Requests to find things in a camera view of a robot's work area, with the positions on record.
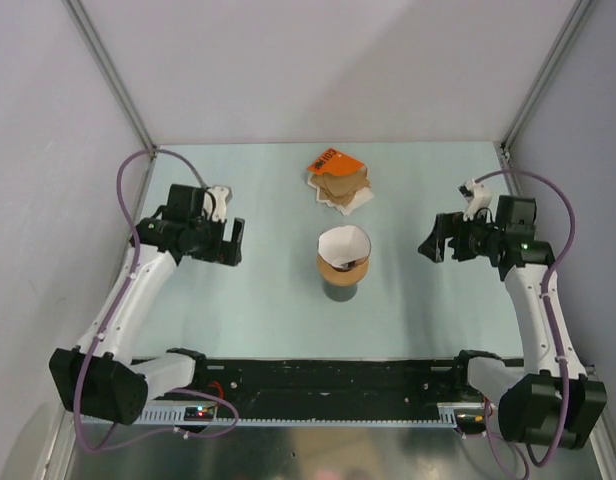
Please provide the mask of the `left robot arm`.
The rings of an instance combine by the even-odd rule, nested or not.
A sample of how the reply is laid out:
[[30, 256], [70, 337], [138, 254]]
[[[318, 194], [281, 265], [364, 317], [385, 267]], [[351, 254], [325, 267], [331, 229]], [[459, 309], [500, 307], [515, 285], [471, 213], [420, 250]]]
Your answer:
[[125, 264], [102, 310], [71, 349], [58, 348], [49, 369], [64, 408], [121, 425], [133, 424], [146, 403], [175, 389], [202, 397], [210, 376], [204, 354], [183, 347], [136, 363], [133, 351], [157, 294], [185, 258], [236, 266], [245, 222], [224, 237], [227, 186], [174, 184], [168, 199], [142, 219]]

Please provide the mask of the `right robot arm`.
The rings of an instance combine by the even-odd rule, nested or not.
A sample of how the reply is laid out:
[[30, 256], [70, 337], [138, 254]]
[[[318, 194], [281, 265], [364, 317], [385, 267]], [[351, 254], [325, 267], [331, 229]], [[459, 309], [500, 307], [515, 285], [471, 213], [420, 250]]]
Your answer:
[[522, 371], [494, 353], [463, 350], [449, 378], [452, 393], [464, 401], [479, 394], [490, 400], [508, 441], [578, 450], [600, 418], [607, 393], [602, 382], [588, 377], [570, 342], [551, 269], [554, 254], [535, 237], [536, 212], [533, 199], [502, 195], [493, 217], [485, 207], [471, 217], [440, 213], [418, 251], [435, 263], [443, 262], [446, 248], [457, 261], [487, 258], [516, 314]]

